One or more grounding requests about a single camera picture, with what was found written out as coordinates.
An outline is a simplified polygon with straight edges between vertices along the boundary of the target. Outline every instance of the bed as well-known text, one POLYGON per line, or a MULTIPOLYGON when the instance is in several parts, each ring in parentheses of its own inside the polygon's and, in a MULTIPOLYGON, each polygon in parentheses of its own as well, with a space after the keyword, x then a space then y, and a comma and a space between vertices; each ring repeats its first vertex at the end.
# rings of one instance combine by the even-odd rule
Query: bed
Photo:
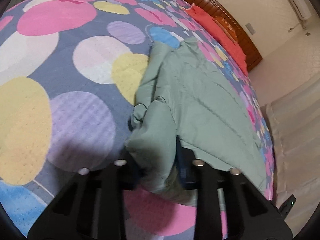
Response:
MULTIPOLYGON (((3 14, 0 201, 24 235, 74 172, 100 169, 121 155, 144 71, 137 66, 147 67, 153 41, 174 47, 194 36, 218 48, 220 70, 261 140, 265 197, 272 199, 272 142, 256 94, 224 48, 185 13, 190 3, 231 20, 249 70, 261 60, 215 0, 26 0, 3 14)), ((128 239, 192 239, 195 207, 142 188, 125 192, 124 201, 128 239)))

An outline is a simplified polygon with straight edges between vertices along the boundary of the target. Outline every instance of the electrical outlet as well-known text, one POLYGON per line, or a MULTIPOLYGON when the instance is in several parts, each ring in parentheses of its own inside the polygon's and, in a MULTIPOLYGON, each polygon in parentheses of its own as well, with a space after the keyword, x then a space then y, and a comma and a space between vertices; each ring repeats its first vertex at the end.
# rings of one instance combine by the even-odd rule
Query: electrical outlet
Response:
POLYGON ((252 35, 256 33, 256 30, 252 27, 251 23, 247 23, 245 26, 247 27, 247 29, 252 35))

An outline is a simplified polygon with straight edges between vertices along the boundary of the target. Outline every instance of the headboard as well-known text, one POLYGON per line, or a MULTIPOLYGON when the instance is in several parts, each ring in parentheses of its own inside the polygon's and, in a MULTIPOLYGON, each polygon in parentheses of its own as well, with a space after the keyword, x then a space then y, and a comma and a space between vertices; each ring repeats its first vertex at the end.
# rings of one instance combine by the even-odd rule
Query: headboard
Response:
POLYGON ((251 71, 261 60, 262 56, 253 44, 247 33, 239 23, 228 13, 228 11, 216 0, 185 0, 187 3, 201 7, 212 17, 221 16, 225 18, 234 28, 238 36, 238 44, 246 54, 247 69, 251 71))

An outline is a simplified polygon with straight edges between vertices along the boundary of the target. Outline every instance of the beige curtain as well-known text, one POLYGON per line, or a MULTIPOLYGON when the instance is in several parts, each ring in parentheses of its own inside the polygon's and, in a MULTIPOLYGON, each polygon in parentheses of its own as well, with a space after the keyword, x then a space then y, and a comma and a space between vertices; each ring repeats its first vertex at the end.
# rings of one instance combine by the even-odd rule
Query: beige curtain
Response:
POLYGON ((276 158, 276 205, 297 201, 286 222, 296 235, 320 201, 320 74, 266 105, 276 158))

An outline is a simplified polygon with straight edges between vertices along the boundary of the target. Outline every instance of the screw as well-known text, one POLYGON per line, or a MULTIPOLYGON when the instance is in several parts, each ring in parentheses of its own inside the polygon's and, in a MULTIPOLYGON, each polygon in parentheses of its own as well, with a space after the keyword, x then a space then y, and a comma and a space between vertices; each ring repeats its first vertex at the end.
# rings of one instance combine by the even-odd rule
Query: screw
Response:
POLYGON ((231 168, 229 171, 233 175, 240 175, 241 174, 241 171, 238 168, 231 168))
POLYGON ((78 174, 80 174, 80 175, 87 175, 89 172, 90 172, 90 170, 87 168, 80 168, 78 170, 78 174))
POLYGON ((194 166, 203 166, 203 165, 204 165, 204 161, 199 160, 199 159, 196 159, 196 160, 193 160, 193 161, 192 161, 192 164, 193 164, 194 166))
POLYGON ((126 160, 116 160, 115 162, 114 162, 114 165, 115 166, 124 166, 124 165, 126 165, 127 164, 127 161, 126 160))

